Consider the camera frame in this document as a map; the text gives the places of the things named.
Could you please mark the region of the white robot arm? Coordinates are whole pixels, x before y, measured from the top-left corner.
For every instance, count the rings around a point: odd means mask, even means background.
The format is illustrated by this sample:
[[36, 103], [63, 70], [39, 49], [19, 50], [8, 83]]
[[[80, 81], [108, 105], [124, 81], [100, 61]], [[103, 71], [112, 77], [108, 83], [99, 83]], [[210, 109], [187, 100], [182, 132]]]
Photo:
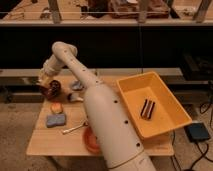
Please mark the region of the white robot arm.
[[106, 83], [76, 59], [77, 48], [64, 42], [52, 45], [52, 55], [38, 76], [42, 94], [51, 99], [59, 90], [53, 77], [67, 66], [86, 88], [84, 109], [97, 137], [109, 171], [156, 171], [150, 157], [127, 117], [119, 96]]

